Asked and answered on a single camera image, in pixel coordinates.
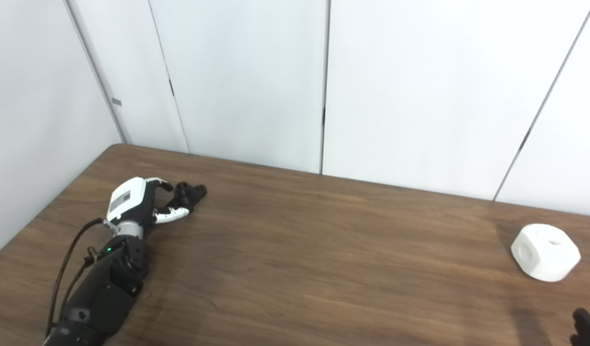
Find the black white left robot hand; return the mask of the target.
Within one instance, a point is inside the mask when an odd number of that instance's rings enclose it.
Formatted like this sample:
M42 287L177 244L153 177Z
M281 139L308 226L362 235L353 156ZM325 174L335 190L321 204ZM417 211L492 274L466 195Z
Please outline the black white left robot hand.
M154 202L158 188L172 193L175 191L173 185L158 177L129 179L113 191L106 219L114 225L124 221L136 222L147 230L156 224L187 217L194 211L192 205L181 205L176 199L165 207L156 207Z

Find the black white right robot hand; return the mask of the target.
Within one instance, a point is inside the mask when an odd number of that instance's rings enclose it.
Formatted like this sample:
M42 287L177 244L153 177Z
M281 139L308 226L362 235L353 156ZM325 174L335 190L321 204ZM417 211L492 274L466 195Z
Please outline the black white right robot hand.
M590 346L590 313L578 308L572 313L576 333L569 338L572 346Z

